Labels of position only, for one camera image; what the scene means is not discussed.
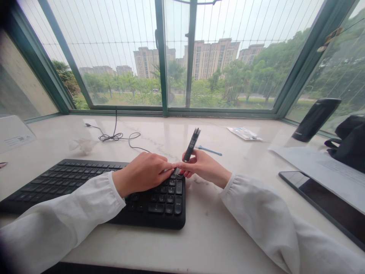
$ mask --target green window frame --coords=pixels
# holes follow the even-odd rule
[[[168,107],[167,96],[167,58],[165,43],[165,10],[164,0],[155,0],[156,10],[156,42],[158,42],[160,81],[162,106],[115,106],[115,105],[94,105],[86,90],[81,74],[76,66],[75,60],[68,48],[62,31],[54,17],[47,0],[38,0],[46,18],[58,40],[58,43],[70,65],[72,72],[80,86],[89,110],[77,110],[72,98],[65,90],[55,68],[52,65],[45,49],[39,41],[36,33],[31,27],[25,14],[19,5],[16,5],[12,15],[11,27],[6,29],[11,39],[14,41],[29,66],[40,80],[45,90],[54,101],[62,114],[104,114],[112,115],[117,109],[120,115],[132,116],[189,116],[189,117],[228,117],[228,118],[252,118],[252,119],[281,119],[288,123],[295,124],[285,119],[285,115],[295,103],[302,87],[310,77],[312,71],[318,66],[323,53],[316,50],[323,45],[326,36],[337,29],[351,8],[357,4],[358,0],[336,1],[326,0],[313,25],[310,29],[304,45],[302,46],[295,63],[282,84],[281,91],[275,100],[272,109],[228,109],[228,108],[192,108],[190,107],[190,91],[192,83],[192,66],[194,56],[194,40],[197,17],[198,0],[190,0],[189,33],[188,37],[188,66],[187,66],[187,88],[185,107]]]

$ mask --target hand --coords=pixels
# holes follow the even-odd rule
[[[176,163],[176,166],[181,169],[180,174],[184,173],[186,178],[190,178],[194,173],[198,174],[203,179],[212,182],[213,184],[225,188],[232,172],[229,172],[222,167],[211,156],[200,150],[194,150],[188,163]]]
[[[131,193],[149,190],[166,180],[175,164],[154,153],[142,152],[125,168],[112,173],[119,195],[124,198]]]

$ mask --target window handle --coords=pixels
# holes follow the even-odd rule
[[[157,29],[155,29],[156,48],[159,49],[159,42],[157,39]]]

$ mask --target black bag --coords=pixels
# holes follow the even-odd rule
[[[335,133],[341,139],[324,142],[330,147],[328,153],[337,161],[365,173],[365,117],[351,115],[339,124]]]

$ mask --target white box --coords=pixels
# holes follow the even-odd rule
[[[36,140],[30,128],[16,115],[0,115],[0,153]]]

